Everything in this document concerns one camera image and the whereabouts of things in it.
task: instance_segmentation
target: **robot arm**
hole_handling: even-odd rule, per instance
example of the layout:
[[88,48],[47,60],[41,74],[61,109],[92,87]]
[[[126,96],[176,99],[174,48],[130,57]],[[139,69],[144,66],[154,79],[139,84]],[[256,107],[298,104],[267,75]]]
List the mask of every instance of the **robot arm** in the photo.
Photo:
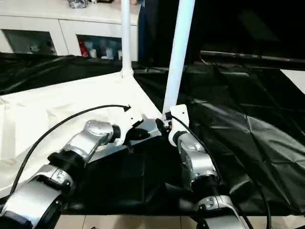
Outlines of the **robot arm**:
[[59,153],[48,157],[48,165],[43,165],[28,183],[10,196],[2,209],[1,228],[54,228],[97,147],[120,138],[118,126],[88,121]]
[[[189,124],[185,105],[171,108],[171,115]],[[183,185],[193,192],[199,218],[198,228],[244,229],[210,156],[176,119],[172,119],[169,141],[178,147],[183,166]]]

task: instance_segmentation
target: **glass cabinet door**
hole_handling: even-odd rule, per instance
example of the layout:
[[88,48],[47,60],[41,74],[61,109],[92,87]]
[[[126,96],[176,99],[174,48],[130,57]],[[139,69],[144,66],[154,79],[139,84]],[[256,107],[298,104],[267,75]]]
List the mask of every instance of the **glass cabinet door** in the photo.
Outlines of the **glass cabinet door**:
[[122,39],[116,37],[101,37],[76,35],[82,56],[107,60],[122,60]]
[[68,55],[57,19],[0,16],[0,52]]
[[57,55],[49,32],[2,30],[13,53]]
[[[107,60],[122,60],[121,25],[60,20],[69,54]],[[131,59],[138,60],[138,28],[131,25]]]

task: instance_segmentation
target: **wire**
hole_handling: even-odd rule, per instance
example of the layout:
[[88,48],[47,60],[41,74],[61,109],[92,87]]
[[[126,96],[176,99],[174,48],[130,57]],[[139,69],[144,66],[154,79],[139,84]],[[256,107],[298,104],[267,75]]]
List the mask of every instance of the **wire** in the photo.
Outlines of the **wire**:
[[252,226],[252,224],[251,224],[251,222],[250,222],[250,220],[248,219],[248,217],[245,216],[245,215],[243,215],[243,218],[244,218],[244,220],[245,220],[245,222],[246,222],[248,228],[249,228],[249,229],[254,229],[253,226]]
[[97,109],[102,109],[102,108],[107,108],[107,107],[121,107],[121,108],[124,108],[125,110],[128,110],[130,107],[129,106],[124,106],[124,105],[103,105],[103,106],[97,106],[97,107],[93,107],[93,108],[90,108],[90,109],[87,109],[87,110],[84,110],[84,111],[80,111],[76,114],[73,114],[71,116],[69,116],[68,118],[62,120],[60,123],[56,124],[55,126],[53,126],[51,129],[49,129],[46,133],[44,133],[34,144],[33,146],[31,147],[31,149],[28,151],[27,155],[25,156],[20,168],[19,168],[19,171],[16,175],[16,178],[14,180],[14,183],[11,187],[11,190],[10,190],[10,196],[15,192],[16,190],[16,187],[18,185],[18,182],[19,182],[19,179],[22,175],[22,172],[31,156],[31,154],[33,153],[33,151],[35,150],[35,148],[38,146],[38,144],[48,135],[50,134],[53,130],[55,130],[56,128],[58,128],[59,126],[61,126],[62,124],[64,124],[65,122],[77,117],[77,116],[80,116],[84,113],[87,113],[89,111],[93,111],[93,110],[97,110]]
[[[212,160],[212,162],[213,162],[213,164],[214,164],[214,166],[215,166],[217,175],[219,175],[219,178],[222,179],[221,176],[220,176],[220,171],[219,171],[219,169],[217,168],[217,164],[216,164],[216,162],[215,162],[213,156],[211,155],[211,153],[208,151],[208,149],[207,149],[205,143],[204,143],[203,141],[201,141],[201,140],[199,139],[199,137],[198,137],[198,136],[197,136],[197,135],[196,135],[196,134],[195,134],[186,124],[184,124],[179,118],[177,118],[177,117],[175,117],[175,116],[171,116],[171,117],[172,117],[173,119],[176,119],[181,125],[183,125],[183,126],[185,127],[185,129],[187,129],[187,130],[193,135],[193,137],[203,146],[203,148],[205,148],[207,154],[210,156],[210,158],[211,158],[211,160]],[[253,179],[253,178],[250,176],[249,171],[248,171],[245,167],[244,167],[244,170],[245,170],[246,174],[249,176],[249,178],[252,180],[253,184],[255,185],[256,189],[258,190],[259,194],[260,194],[261,197],[262,197],[262,200],[263,200],[264,206],[265,206],[265,210],[266,210],[266,217],[267,217],[266,229],[271,229],[271,212],[270,212],[270,207],[269,207],[268,201],[267,201],[267,199],[266,199],[266,196],[264,195],[264,193],[263,193],[261,187],[259,186],[259,184],[257,183],[257,181],[256,181],[255,179]],[[245,219],[245,221],[246,221],[248,227],[249,227],[250,229],[252,229],[253,227],[252,227],[252,225],[251,225],[249,219],[248,219],[247,217],[244,217],[244,219]]]
[[214,157],[212,156],[212,154],[210,153],[210,151],[208,150],[208,148],[206,147],[205,143],[203,141],[201,141],[199,139],[199,137],[186,125],[184,124],[179,118],[175,117],[175,116],[171,116],[173,119],[176,119],[181,125],[183,125],[185,127],[185,129],[187,129],[192,135],[193,137],[203,146],[203,148],[205,149],[206,153],[210,156],[212,162],[213,162],[213,165],[215,167],[215,170],[217,172],[217,175],[219,176],[220,180],[223,181],[222,177],[221,177],[221,173],[220,173],[220,170],[219,168],[217,167],[217,164],[216,164],[216,161],[214,159]]

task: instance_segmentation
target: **white pole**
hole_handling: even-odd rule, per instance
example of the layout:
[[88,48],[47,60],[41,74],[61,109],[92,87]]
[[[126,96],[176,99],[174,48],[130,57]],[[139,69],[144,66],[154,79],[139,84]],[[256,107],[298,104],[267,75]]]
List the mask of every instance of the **white pole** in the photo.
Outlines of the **white pole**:
[[123,57],[123,76],[132,72],[132,61],[130,54],[130,2],[121,1],[122,11],[122,57]]
[[163,114],[177,104],[185,54],[192,24],[195,0],[180,0],[173,39],[173,50],[168,73]]

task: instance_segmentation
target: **black cloth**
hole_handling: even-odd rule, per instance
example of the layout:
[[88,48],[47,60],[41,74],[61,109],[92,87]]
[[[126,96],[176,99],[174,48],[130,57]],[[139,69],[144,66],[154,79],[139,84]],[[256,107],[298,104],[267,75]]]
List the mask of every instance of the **black cloth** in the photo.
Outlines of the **black cloth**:
[[[0,92],[7,94],[119,71],[119,63],[82,57],[0,55]],[[168,71],[134,65],[134,77],[162,110]],[[178,103],[190,128],[213,153],[247,215],[265,215],[244,167],[265,193],[272,215],[305,211],[305,96],[277,69],[188,66]],[[90,163],[66,214],[191,215],[180,207],[178,151],[155,137]]]

